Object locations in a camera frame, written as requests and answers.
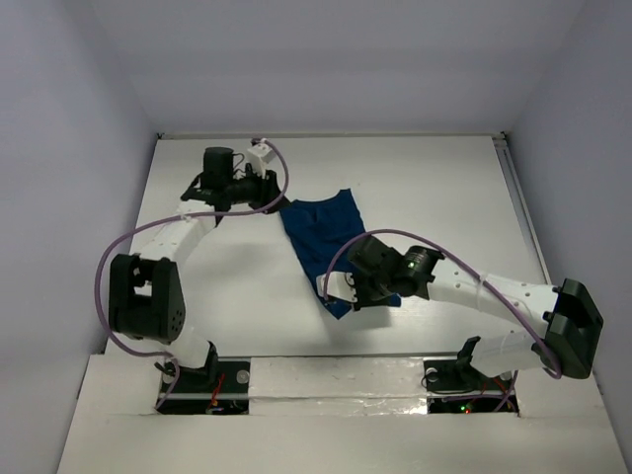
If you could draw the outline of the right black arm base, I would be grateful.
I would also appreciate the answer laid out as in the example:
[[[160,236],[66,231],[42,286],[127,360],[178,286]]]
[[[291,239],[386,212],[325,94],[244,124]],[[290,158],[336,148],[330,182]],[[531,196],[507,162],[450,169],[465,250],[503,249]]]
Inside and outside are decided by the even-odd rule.
[[[421,379],[431,415],[518,414],[513,382],[510,373],[490,378],[469,367],[459,368],[451,358],[425,360]]]

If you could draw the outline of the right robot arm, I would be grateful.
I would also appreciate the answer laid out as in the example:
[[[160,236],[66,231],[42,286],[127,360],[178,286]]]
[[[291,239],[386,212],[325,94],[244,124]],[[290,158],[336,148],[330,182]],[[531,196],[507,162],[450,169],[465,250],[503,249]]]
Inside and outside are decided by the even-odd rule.
[[[586,379],[593,371],[603,318],[579,281],[567,278],[554,286],[484,275],[443,251],[412,246],[401,254],[374,236],[352,244],[348,259],[372,299],[418,297],[517,325],[517,331],[505,336],[473,336],[464,343],[454,364],[456,379],[464,386],[530,368],[572,379]]]

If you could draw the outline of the blue printed t-shirt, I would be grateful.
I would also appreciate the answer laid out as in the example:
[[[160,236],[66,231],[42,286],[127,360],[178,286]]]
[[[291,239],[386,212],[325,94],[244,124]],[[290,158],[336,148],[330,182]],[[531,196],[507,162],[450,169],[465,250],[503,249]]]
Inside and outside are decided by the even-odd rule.
[[[339,249],[365,231],[349,189],[324,200],[294,200],[280,211],[282,225],[313,289]]]

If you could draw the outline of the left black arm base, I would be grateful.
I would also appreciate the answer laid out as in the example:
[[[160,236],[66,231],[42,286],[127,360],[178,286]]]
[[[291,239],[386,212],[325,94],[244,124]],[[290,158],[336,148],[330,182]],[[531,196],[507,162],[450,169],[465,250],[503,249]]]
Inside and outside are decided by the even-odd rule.
[[[249,413],[249,358],[220,358],[210,381],[192,373],[180,375],[174,390],[158,408],[162,415],[247,415]]]

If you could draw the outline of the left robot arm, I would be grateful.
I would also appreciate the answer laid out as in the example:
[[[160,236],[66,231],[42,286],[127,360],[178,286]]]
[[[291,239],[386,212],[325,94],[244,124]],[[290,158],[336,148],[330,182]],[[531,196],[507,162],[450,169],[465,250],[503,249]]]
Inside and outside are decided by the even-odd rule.
[[[157,234],[139,252],[111,260],[109,329],[153,342],[156,354],[167,359],[161,370],[172,377],[184,375],[195,389],[216,383],[217,352],[186,321],[180,270],[223,218],[238,215],[236,205],[247,205],[249,215],[287,206],[287,185],[269,167],[278,155],[269,141],[254,140],[244,154],[243,171],[237,172],[233,149],[206,148],[202,170],[181,195],[176,215],[157,223]]]

